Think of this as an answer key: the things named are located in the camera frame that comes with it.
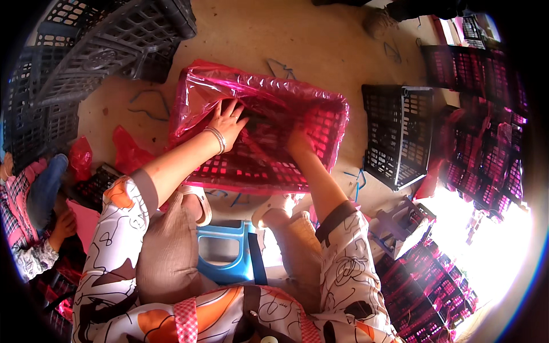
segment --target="silver bracelet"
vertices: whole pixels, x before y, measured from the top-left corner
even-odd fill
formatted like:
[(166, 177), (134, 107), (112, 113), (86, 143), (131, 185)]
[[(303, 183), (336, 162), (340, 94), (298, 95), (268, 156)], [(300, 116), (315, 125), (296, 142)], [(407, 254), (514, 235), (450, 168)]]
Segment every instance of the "silver bracelet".
[(204, 131), (210, 131), (214, 134), (215, 138), (219, 141), (219, 146), (221, 148), (221, 151), (219, 151), (218, 155), (221, 155), (225, 152), (225, 149), (227, 148), (227, 143), (225, 142), (225, 137), (219, 132), (216, 128), (213, 128), (211, 126), (206, 126)]

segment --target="white shoe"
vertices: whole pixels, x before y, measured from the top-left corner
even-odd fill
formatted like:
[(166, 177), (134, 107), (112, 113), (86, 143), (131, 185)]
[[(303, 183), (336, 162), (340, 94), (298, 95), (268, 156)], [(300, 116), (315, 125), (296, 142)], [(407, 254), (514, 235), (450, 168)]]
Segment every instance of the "white shoe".
[(208, 225), (211, 222), (211, 207), (208, 199), (206, 198), (206, 194), (204, 193), (204, 188), (181, 185), (177, 188), (177, 191), (183, 195), (194, 194), (198, 197), (198, 200), (202, 206), (202, 211), (204, 212), (204, 219), (201, 218), (201, 220), (197, 221), (197, 226)]
[(251, 223), (254, 225), (255, 228), (259, 230), (266, 229), (267, 226), (263, 224), (262, 218), (265, 213), (267, 213), (267, 211), (271, 209), (283, 210), (288, 214), (288, 216), (291, 217), (292, 210), (294, 209), (295, 205), (297, 205), (304, 196), (305, 194), (303, 193), (273, 195), (264, 204), (259, 206), (257, 210), (255, 210), (254, 214), (251, 217)]

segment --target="hand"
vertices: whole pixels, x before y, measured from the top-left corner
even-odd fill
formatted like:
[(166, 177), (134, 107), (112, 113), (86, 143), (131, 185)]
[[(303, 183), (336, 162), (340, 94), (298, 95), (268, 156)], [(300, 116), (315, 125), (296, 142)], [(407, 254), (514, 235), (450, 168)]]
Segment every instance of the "hand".
[(6, 153), (4, 156), (4, 163), (0, 166), (0, 177), (6, 181), (9, 176), (12, 176), (13, 170), (13, 157), (11, 153)]
[(299, 157), (307, 153), (313, 153), (316, 156), (316, 153), (313, 149), (313, 144), (311, 137), (305, 132), (305, 129), (301, 125), (296, 125), (290, 134), (288, 139), (288, 152), (293, 157), (295, 161)]
[(238, 99), (233, 99), (229, 106), (221, 113), (221, 100), (217, 103), (214, 112), (214, 118), (208, 124), (210, 127), (217, 129), (225, 138), (227, 148), (225, 152), (231, 151), (234, 141), (237, 140), (238, 134), (248, 123), (248, 118), (238, 121), (240, 114), (244, 110), (244, 106), (239, 106), (234, 109)]
[(51, 236), (49, 237), (49, 244), (53, 250), (59, 252), (61, 244), (67, 237), (71, 237), (76, 233), (76, 220), (70, 210), (63, 212), (57, 222)]

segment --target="dirt floor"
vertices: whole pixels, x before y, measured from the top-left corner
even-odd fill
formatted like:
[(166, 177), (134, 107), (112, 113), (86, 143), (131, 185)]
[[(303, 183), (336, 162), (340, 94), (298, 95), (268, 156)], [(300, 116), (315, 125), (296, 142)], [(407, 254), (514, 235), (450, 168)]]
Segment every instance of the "dirt floor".
[[(154, 121), (145, 113), (128, 109), (146, 109), (158, 117), (167, 117), (160, 96), (142, 95), (130, 104), (139, 91), (162, 91), (171, 108), (179, 74), (196, 59), (226, 64), (248, 72), (270, 74), (266, 59), (272, 58), (294, 70), (299, 81), (343, 94), (350, 104), (350, 122), (332, 172), (348, 195), (355, 196), (356, 180), (344, 172), (357, 174), (367, 145), (367, 117), (363, 109), (362, 84), (399, 84), (425, 86), (424, 62), (418, 46), (438, 44), (429, 17), (401, 23), (384, 40), (366, 35), (361, 24), (372, 7), (383, 7), (386, 0), (374, 0), (362, 8), (345, 5), (315, 7), (310, 0), (200, 0), (193, 1), (198, 34), (183, 41), (173, 59), (165, 84), (128, 81), (110, 77), (79, 108), (79, 135), (85, 135), (93, 149), (96, 164), (114, 165), (113, 129), (121, 124), (136, 142), (159, 155), (167, 145), (167, 122)], [(362, 211), (374, 216), (379, 209), (390, 209), (406, 188), (393, 193), (383, 183), (366, 174), (367, 184), (360, 191)], [(251, 205), (228, 209), (233, 197), (224, 199), (218, 211), (229, 217), (246, 218), (260, 199)], [(310, 198), (300, 207), (308, 207)]]

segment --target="sleeve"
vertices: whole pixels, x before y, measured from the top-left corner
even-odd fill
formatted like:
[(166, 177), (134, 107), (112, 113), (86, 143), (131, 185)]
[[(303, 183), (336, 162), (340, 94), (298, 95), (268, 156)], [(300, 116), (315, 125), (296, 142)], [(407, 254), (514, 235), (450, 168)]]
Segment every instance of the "sleeve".
[(318, 228), (321, 242), (321, 314), (325, 342), (395, 340), (367, 239), (368, 222), (346, 201)]
[(106, 323), (139, 306), (136, 263), (149, 211), (156, 210), (154, 184), (142, 170), (119, 178), (103, 194), (103, 212), (88, 249), (73, 307), (73, 342), (92, 342)]
[(12, 248), (12, 254), (24, 282), (51, 269), (59, 258), (59, 254), (49, 244), (49, 239), (41, 240), (27, 250), (16, 244)]

